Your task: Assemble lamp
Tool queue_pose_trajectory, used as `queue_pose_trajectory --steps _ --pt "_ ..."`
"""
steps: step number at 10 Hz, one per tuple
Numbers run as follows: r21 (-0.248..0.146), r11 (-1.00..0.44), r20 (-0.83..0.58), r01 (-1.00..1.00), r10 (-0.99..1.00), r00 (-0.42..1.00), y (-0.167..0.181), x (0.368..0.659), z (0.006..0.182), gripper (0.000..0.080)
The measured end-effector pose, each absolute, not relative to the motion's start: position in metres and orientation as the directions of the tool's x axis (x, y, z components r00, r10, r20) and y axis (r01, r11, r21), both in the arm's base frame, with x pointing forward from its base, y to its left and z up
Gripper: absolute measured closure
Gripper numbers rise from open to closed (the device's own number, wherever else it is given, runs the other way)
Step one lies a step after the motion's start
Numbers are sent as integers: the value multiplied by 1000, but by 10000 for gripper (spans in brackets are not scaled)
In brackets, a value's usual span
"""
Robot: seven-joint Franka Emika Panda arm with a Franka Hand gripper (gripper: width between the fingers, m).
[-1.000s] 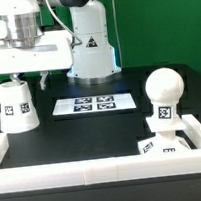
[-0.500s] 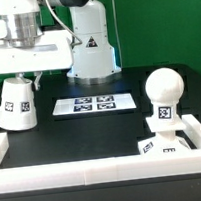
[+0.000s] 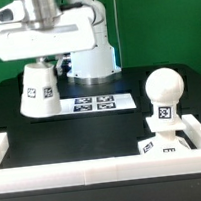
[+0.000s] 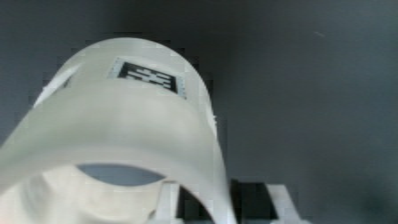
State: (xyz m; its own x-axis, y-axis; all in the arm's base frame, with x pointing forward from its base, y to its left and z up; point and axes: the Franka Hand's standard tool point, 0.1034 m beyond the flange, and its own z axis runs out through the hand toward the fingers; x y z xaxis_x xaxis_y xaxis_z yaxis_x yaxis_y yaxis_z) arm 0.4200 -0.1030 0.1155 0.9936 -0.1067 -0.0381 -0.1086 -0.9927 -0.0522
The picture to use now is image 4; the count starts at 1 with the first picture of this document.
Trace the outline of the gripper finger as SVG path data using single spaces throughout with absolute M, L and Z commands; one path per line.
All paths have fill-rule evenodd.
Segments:
M 229 183 L 236 224 L 309 224 L 300 217 L 286 186 L 261 182 Z M 179 190 L 178 218 L 185 224 L 217 224 L 192 193 Z

